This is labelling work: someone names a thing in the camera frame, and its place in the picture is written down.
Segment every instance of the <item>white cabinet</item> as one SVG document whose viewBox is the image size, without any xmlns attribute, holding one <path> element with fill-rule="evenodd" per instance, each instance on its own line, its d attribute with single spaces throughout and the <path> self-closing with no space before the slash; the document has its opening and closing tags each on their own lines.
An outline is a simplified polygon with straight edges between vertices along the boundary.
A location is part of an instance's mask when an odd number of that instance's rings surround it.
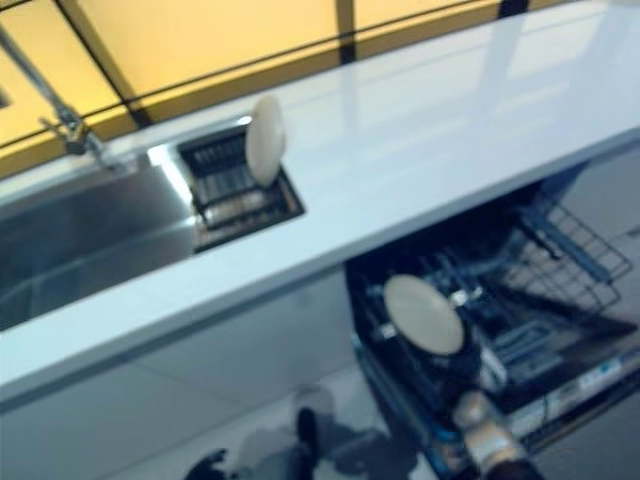
<svg viewBox="0 0 640 480">
<path fill-rule="evenodd" d="M 342 269 L 133 361 L 255 407 L 353 361 Z"/>
<path fill-rule="evenodd" d="M 95 479 L 240 409 L 140 367 L 118 366 L 0 417 L 0 478 Z"/>
</svg>

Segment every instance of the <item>faucet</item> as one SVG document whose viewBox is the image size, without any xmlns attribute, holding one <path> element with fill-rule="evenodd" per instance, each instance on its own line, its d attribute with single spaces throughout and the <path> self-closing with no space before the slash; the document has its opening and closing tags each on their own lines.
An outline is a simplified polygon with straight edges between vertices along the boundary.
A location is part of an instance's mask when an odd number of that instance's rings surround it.
<svg viewBox="0 0 640 480">
<path fill-rule="evenodd" d="M 40 118 L 40 123 L 64 143 L 67 153 L 84 155 L 90 152 L 96 162 L 104 169 L 113 170 L 115 166 L 104 159 L 104 143 L 102 140 L 89 128 L 78 112 L 60 98 L 1 25 L 0 47 L 4 49 L 27 79 L 53 107 L 60 126 L 52 124 L 46 118 Z"/>
</svg>

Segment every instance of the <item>dish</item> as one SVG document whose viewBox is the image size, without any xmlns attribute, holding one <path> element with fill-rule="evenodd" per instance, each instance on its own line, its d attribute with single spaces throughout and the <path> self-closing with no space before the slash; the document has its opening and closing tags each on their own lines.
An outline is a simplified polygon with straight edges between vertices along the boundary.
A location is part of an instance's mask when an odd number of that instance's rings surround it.
<svg viewBox="0 0 640 480">
<path fill-rule="evenodd" d="M 268 187 L 278 176 L 285 150 L 285 128 L 278 100 L 267 95 L 258 100 L 247 130 L 247 164 L 251 176 Z"/>
<path fill-rule="evenodd" d="M 416 347 L 435 355 L 462 348 L 465 331 L 449 301 L 424 280 L 394 275 L 384 286 L 384 303 L 398 332 Z"/>
</svg>

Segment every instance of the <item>kitchen counter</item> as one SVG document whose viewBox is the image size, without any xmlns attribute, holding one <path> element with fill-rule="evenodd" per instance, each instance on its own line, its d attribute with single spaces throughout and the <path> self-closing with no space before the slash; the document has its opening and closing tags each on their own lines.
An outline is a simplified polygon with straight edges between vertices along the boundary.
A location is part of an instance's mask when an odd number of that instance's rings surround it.
<svg viewBox="0 0 640 480">
<path fill-rule="evenodd" d="M 273 89 L 291 127 L 284 166 L 305 215 L 3 332 L 0 399 L 638 141 L 638 45 L 640 8 L 572 3 Z M 157 125 L 109 148 L 122 153 L 206 131 L 248 111 L 256 98 Z M 3 182 L 0 196 L 82 165 L 61 159 Z"/>
</svg>

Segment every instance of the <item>tile floor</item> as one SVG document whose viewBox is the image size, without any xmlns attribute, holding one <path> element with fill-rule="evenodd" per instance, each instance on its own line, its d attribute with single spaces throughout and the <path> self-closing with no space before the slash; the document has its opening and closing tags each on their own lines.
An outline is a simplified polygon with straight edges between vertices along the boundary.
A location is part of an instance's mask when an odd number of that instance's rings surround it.
<svg viewBox="0 0 640 480">
<path fill-rule="evenodd" d="M 311 404 L 314 410 L 322 414 L 333 410 L 335 422 L 342 427 L 340 434 L 364 429 L 375 429 L 382 434 L 387 432 L 365 380 L 357 365 L 353 364 L 328 375 L 316 385 L 303 388 L 101 480 L 182 480 L 193 465 L 219 448 L 228 449 L 225 468 L 254 467 L 260 460 L 285 450 L 293 443 L 294 412 L 297 410 L 296 406 L 301 403 Z M 391 444 L 380 447 L 381 445 L 378 445 L 375 450 L 375 460 L 410 469 L 408 476 L 403 475 L 408 480 L 436 479 L 421 457 L 417 458 L 411 452 L 405 451 L 406 461 L 399 463 L 397 449 Z M 402 476 L 394 475 L 398 472 L 384 473 L 393 475 L 387 478 L 402 480 Z M 316 480 L 374 479 L 376 476 L 346 476 L 336 471 L 334 463 L 329 461 L 322 461 L 316 470 Z"/>
</svg>

